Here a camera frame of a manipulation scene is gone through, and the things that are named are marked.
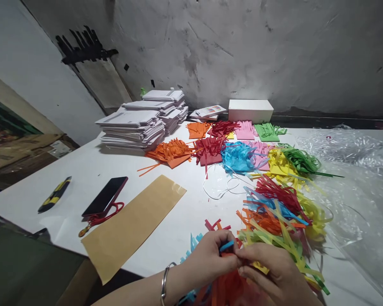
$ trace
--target table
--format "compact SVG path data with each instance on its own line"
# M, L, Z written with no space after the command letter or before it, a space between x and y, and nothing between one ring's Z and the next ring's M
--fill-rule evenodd
M183 123L166 141L177 137L189 142L186 124ZM296 145L295 138L306 136L309 131L310 129L289 129L286 135L280 136L280 140ZM369 130L366 134L383 140L383 130ZM190 233L196 236L207 232L205 219L213 223L221 218L222 226L231 225L234 234L244 227L235 214L236 210L242 208L244 194L226 193L220 200L209 200L202 188L204 167L197 166L195 159L192 162L186 161L175 169L161 165L138 177L142 173L137 172L138 169L154 163L145 158L143 153L110 150L104 148L99 139L95 139L0 192L0 216L32 233L47 228L55 246L87 256L78 237L79 231L86 226L82 222L81 214L109 179L129 177L117 198L117 201L128 203L163 174L187 189L187 192L122 267L144 277L163 270L172 261L179 263L180 258L190 249ZM37 214L38 207L67 176L72 176L72 182L61 200L46 213ZM207 192L217 193L218 190L224 190L228 180L221 167L211 168L206 183ZM240 185L234 191L242 190ZM325 284L331 291L329 296L325 296L327 305L383 305L380 294L344 259L329 239L325 245L331 248L328 249L329 255L323 257ZM311 267L317 269L316 263L311 262Z

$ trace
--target yellow utility knife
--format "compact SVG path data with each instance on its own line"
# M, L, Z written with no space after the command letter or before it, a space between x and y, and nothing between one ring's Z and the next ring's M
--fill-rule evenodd
M46 212L58 202L58 200L61 198L61 196L67 189L71 179L72 176L69 176L57 186L57 188L52 192L48 199L46 199L45 202L40 206L40 208L38 209L38 213Z

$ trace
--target hand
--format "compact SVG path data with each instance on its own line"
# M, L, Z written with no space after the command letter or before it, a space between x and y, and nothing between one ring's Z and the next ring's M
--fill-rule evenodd
M240 267L238 272L268 293L277 306L322 305L285 249L255 243L237 249L235 254L251 262L259 261L269 269L267 276L249 266Z
M235 254L220 257L218 249L229 241L234 241L235 253L238 245L230 231L210 231L203 236L195 250L182 264L187 269L186 275L193 283L193 288L201 288L241 266L241 261Z

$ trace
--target white box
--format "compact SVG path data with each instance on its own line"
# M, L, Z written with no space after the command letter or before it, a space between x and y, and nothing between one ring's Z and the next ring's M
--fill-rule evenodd
M251 120L260 124L271 120L274 108L268 100L230 100L229 121Z

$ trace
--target kraft paper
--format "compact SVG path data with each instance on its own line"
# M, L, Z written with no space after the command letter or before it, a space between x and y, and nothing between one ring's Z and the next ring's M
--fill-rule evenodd
M186 189L161 175L117 215L82 239L103 285L112 279L185 193Z

